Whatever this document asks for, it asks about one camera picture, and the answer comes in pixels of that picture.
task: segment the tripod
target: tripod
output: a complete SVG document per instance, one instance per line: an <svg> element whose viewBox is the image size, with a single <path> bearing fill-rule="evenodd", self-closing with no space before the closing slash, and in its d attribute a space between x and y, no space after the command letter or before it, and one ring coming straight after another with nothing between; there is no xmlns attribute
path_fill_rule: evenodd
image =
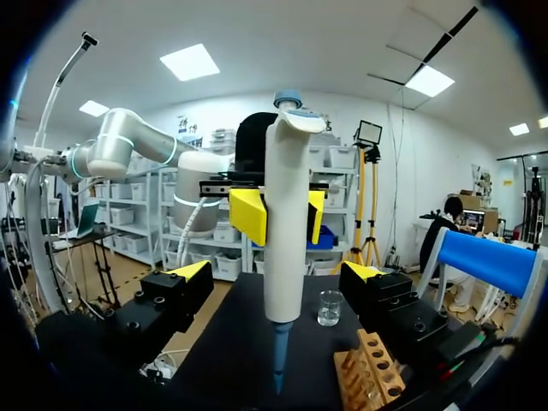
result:
<svg viewBox="0 0 548 411"><path fill-rule="evenodd" d="M337 274L341 270L341 266L344 261L350 261L359 265L371 265L372 255L375 253L375 259L380 262L380 253L378 252L377 241L375 238L375 219L377 217L377 194L378 194L378 161L380 159L380 151L377 145L373 145L372 148L366 152L367 147L363 143L356 143L359 147L358 157L360 161L360 186L358 197L358 209L356 211L355 229L354 229L354 246L344 254L341 262L333 269L331 274ZM366 191L366 164L372 163L372 207L371 207L371 219L369 223L369 236L365 239L363 244L361 241L361 221L363 218L363 203ZM363 259L363 252L366 249L366 260Z"/></svg>

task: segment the white storage bin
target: white storage bin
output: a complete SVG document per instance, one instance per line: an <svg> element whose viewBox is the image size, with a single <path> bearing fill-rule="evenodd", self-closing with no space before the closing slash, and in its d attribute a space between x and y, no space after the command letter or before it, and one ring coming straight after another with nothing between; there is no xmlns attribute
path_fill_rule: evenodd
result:
<svg viewBox="0 0 548 411"><path fill-rule="evenodd" d="M108 237L105 237L103 239L103 244L105 247L112 248L112 237L113 235L110 235Z"/></svg>
<svg viewBox="0 0 548 411"><path fill-rule="evenodd" d="M120 233L113 235L114 247L118 250L126 249L126 239L124 237L125 235Z"/></svg>
<svg viewBox="0 0 548 411"><path fill-rule="evenodd" d="M222 280L235 281L241 272L241 257L232 258L227 255L218 254L217 277Z"/></svg>
<svg viewBox="0 0 548 411"><path fill-rule="evenodd" d="M95 197L98 199L106 199L109 196L109 188L106 184L95 184Z"/></svg>
<svg viewBox="0 0 548 411"><path fill-rule="evenodd" d="M212 140L236 140L236 131L232 128L218 128L211 133Z"/></svg>
<svg viewBox="0 0 548 411"><path fill-rule="evenodd" d="M240 240L240 231L232 227L229 220L220 220L213 232L213 239L220 242L236 242Z"/></svg>
<svg viewBox="0 0 548 411"><path fill-rule="evenodd" d="M164 182L162 183L162 201L167 201L169 203L173 202L173 196L175 195L175 182Z"/></svg>
<svg viewBox="0 0 548 411"><path fill-rule="evenodd" d="M175 224L175 217L168 216L167 219L168 219L168 229L170 231L170 234L181 235L182 229L177 227L177 224Z"/></svg>
<svg viewBox="0 0 548 411"><path fill-rule="evenodd" d="M325 148L322 146L308 147L308 163L312 169L324 167Z"/></svg>
<svg viewBox="0 0 548 411"><path fill-rule="evenodd" d="M314 268L313 276L329 276L332 271L333 271L333 267L331 267L331 268Z"/></svg>
<svg viewBox="0 0 548 411"><path fill-rule="evenodd" d="M110 219L114 225L131 224L135 219L135 212L131 208L110 208Z"/></svg>
<svg viewBox="0 0 548 411"><path fill-rule="evenodd" d="M131 200L134 200L134 201L146 200L146 184L144 182L132 182L130 185L131 185Z"/></svg>
<svg viewBox="0 0 548 411"><path fill-rule="evenodd" d="M333 269L337 267L339 260L338 259L315 259L313 258L313 268L314 269L324 269L324 268L330 268Z"/></svg>
<svg viewBox="0 0 548 411"><path fill-rule="evenodd" d="M131 199L131 187L128 184L120 184L117 182L111 183L110 194L113 199Z"/></svg>
<svg viewBox="0 0 548 411"><path fill-rule="evenodd" d="M126 235L124 240L128 251L132 253L142 253L148 247L148 240L140 235Z"/></svg>
<svg viewBox="0 0 548 411"><path fill-rule="evenodd" d="M97 209L97 215L95 216L95 223L108 223L109 213L105 206L100 206Z"/></svg>
<svg viewBox="0 0 548 411"><path fill-rule="evenodd" d="M330 185L327 192L327 199L325 199L325 208L343 208L345 197L345 187L336 184Z"/></svg>
<svg viewBox="0 0 548 411"><path fill-rule="evenodd" d="M255 269L258 274L265 274L265 262L259 259L255 260Z"/></svg>
<svg viewBox="0 0 548 411"><path fill-rule="evenodd" d="M215 254L214 253L201 253L200 251L189 251L188 255L190 255L190 261L192 264L199 263L200 261L210 261L211 267L217 266L217 261L215 260Z"/></svg>
<svg viewBox="0 0 548 411"><path fill-rule="evenodd" d="M334 169L353 169L356 158L354 147L330 146L330 165Z"/></svg>
<svg viewBox="0 0 548 411"><path fill-rule="evenodd" d="M212 152L213 154L217 154L218 156L226 156L229 154L234 154L235 149L236 149L236 144L235 142L233 142L228 144L225 143L225 144L211 146L209 147L208 150Z"/></svg>
<svg viewBox="0 0 548 411"><path fill-rule="evenodd" d="M179 268L177 267L178 264L177 264L177 251L166 251L165 252L165 257L166 257L166 267L168 270L174 270L175 268Z"/></svg>

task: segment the pipette tip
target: pipette tip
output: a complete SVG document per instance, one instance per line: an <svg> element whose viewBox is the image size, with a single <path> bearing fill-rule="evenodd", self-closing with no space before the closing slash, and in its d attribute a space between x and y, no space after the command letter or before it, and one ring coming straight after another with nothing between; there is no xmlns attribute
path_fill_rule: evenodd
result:
<svg viewBox="0 0 548 411"><path fill-rule="evenodd" d="M276 394L280 395L283 386L283 373L274 372L274 384L276 386Z"/></svg>
<svg viewBox="0 0 548 411"><path fill-rule="evenodd" d="M274 325L274 384L280 395L283 386L283 370L288 350L289 330L293 323L273 323Z"/></svg>

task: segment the ceiling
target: ceiling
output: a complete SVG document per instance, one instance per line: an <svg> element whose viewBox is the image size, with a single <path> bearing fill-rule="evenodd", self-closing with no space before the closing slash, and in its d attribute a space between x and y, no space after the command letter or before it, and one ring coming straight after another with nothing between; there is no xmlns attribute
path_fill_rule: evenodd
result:
<svg viewBox="0 0 548 411"><path fill-rule="evenodd" d="M60 68L88 31L100 44L70 73L50 125L89 133L88 99L139 113L167 105L281 87L402 104L401 86L473 7L471 0L86 0L33 56L20 117L36 126ZM221 74L180 82L159 61L203 43ZM546 138L512 43L486 11L429 62L456 81L436 98L404 88L403 105L442 119L494 148ZM532 133L508 127L527 122Z"/></svg>

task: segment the white tube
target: white tube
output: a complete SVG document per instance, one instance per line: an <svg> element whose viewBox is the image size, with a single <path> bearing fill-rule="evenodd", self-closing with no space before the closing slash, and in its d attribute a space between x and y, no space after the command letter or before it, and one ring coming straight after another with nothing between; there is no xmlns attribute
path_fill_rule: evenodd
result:
<svg viewBox="0 0 548 411"><path fill-rule="evenodd" d="M50 92L50 97L45 103L44 112L42 113L42 118L40 119L40 124L38 126L38 131L34 135L33 146L36 146L39 143L39 140L42 140L42 146L45 143L45 129L48 127L48 121L50 120L51 111L53 110L53 105L57 99L57 94L59 93L59 86L57 84L53 85Z"/></svg>
<svg viewBox="0 0 548 411"><path fill-rule="evenodd" d="M39 166L40 162L31 168L25 186L25 224L34 273L40 282L47 307L52 313L55 313L63 310L63 304L56 290L53 273L49 268L50 262L45 253L44 237L42 236L40 173L36 172Z"/></svg>
<svg viewBox="0 0 548 411"><path fill-rule="evenodd" d="M301 314L307 250L308 137L281 116L266 131L265 314L277 323L294 321Z"/></svg>

